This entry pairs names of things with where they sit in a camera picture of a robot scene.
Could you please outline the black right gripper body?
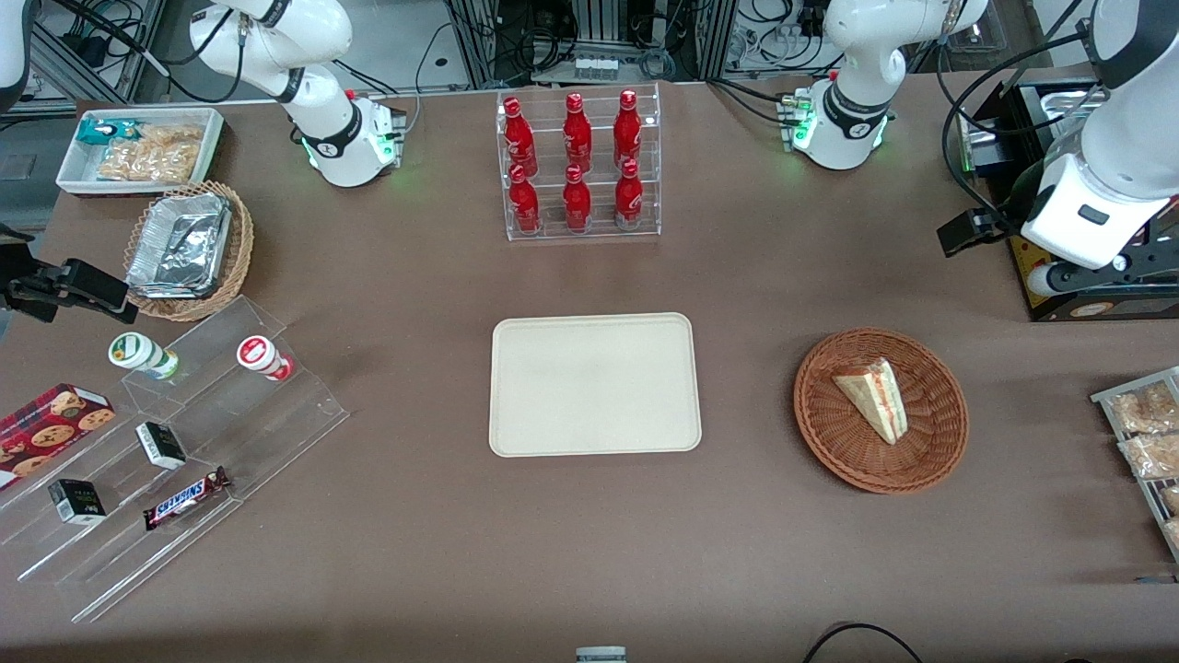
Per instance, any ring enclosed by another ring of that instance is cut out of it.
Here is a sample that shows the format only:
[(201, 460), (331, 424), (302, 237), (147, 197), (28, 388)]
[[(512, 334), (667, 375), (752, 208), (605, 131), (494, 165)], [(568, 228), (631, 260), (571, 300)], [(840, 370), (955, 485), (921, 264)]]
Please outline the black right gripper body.
[(59, 267), (52, 267), (42, 261), (21, 265), (17, 261), (4, 261), (4, 309), (48, 323), (55, 319), (55, 311), (61, 307), (92, 306), (91, 298), (67, 288), (67, 278), (81, 263), (83, 261), (64, 261)]

